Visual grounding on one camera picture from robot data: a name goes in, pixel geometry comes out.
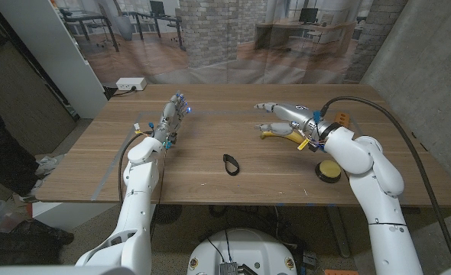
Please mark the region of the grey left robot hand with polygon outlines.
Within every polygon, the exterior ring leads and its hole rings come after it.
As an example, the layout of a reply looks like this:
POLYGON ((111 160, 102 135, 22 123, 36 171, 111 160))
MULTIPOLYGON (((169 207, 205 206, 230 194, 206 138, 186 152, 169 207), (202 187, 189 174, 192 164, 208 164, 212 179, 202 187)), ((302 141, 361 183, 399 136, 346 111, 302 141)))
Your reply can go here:
POLYGON ((177 132, 185 115, 191 112, 184 94, 178 90, 164 106, 153 138, 159 140, 167 149, 177 142, 177 132))

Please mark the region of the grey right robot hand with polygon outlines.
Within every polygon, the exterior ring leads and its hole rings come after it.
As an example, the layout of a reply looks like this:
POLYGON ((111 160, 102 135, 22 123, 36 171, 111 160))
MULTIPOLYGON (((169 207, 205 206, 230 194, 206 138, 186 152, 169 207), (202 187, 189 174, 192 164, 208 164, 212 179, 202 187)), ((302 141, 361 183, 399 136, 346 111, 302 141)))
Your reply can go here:
POLYGON ((266 102, 258 103, 255 108, 273 113, 281 120, 281 122, 256 125, 255 127, 261 131, 271 131, 280 136, 287 136, 294 131, 298 131, 305 137, 312 137, 318 141, 321 133, 330 125, 328 121, 323 119, 316 122, 314 112, 303 105, 266 102))

